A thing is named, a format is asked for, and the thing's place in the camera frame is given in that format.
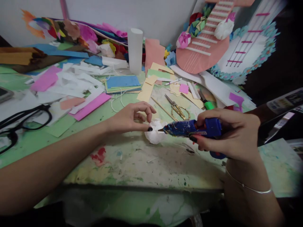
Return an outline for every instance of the black eyeglasses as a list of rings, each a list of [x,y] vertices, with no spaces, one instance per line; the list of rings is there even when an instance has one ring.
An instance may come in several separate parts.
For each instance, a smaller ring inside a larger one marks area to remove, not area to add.
[[[18,135],[16,133],[17,130],[19,129],[25,129],[25,130],[30,130],[30,131],[34,131],[34,130],[38,130],[43,128],[44,126],[46,126],[51,120],[52,120],[52,115],[49,112],[50,105],[40,105],[37,106],[33,109],[29,109],[29,110],[24,110],[21,111],[19,113],[14,114],[13,116],[10,116],[9,118],[3,120],[0,122],[0,130],[5,128],[6,126],[20,120],[23,119],[19,124],[17,124],[15,127],[10,128],[8,130],[5,130],[3,132],[0,132],[0,137],[8,137],[11,140],[11,144],[6,147],[5,149],[1,150],[0,149],[0,154],[3,154],[5,151],[11,149],[14,145],[16,145],[17,141],[18,141]],[[40,112],[45,111],[48,114],[48,120],[41,126],[37,126],[36,124],[32,125],[30,123],[28,123],[28,120],[33,117],[34,115],[38,115],[40,114]]]

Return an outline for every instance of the phone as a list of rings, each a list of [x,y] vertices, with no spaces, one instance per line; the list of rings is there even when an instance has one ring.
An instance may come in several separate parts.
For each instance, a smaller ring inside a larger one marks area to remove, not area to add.
[[[7,90],[4,87],[0,87],[0,103],[5,102],[6,100],[9,100],[14,96],[14,93],[10,90]]]

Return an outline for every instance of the hot glue gun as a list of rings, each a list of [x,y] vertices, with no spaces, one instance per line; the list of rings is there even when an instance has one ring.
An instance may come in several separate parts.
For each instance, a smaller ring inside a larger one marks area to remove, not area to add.
[[[204,126],[198,127],[196,120],[175,121],[164,126],[162,131],[171,136],[190,137],[191,135],[202,135],[207,138],[217,137],[221,135],[221,123],[218,118],[206,118]],[[226,155],[210,151],[213,158],[223,159]]]

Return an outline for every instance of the green marker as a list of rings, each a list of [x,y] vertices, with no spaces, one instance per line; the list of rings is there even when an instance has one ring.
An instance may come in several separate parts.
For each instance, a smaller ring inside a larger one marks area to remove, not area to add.
[[[198,90],[198,93],[199,93],[199,95],[201,97],[202,102],[205,105],[205,108],[207,110],[214,109],[214,106],[212,105],[212,103],[206,100],[205,96],[203,95],[203,93],[201,92],[200,89]]]

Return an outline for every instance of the bangle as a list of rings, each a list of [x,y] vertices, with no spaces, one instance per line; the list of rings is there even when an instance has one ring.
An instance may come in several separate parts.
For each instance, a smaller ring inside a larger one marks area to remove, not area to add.
[[[259,194],[266,194],[266,193],[270,193],[270,192],[271,192],[271,186],[270,186],[270,189],[269,189],[268,191],[257,191],[257,190],[255,190],[255,189],[249,188],[249,187],[247,187],[246,185],[244,185],[243,183],[240,183],[239,181],[237,181],[237,180],[228,172],[227,168],[225,168],[225,170],[226,170],[226,172],[228,173],[228,175],[230,175],[231,178],[233,178],[236,182],[238,182],[238,183],[239,183],[240,185],[242,185],[242,187],[244,187],[244,188],[247,188],[247,189],[252,190],[252,191],[254,191],[254,192],[257,192],[257,193],[259,193]]]

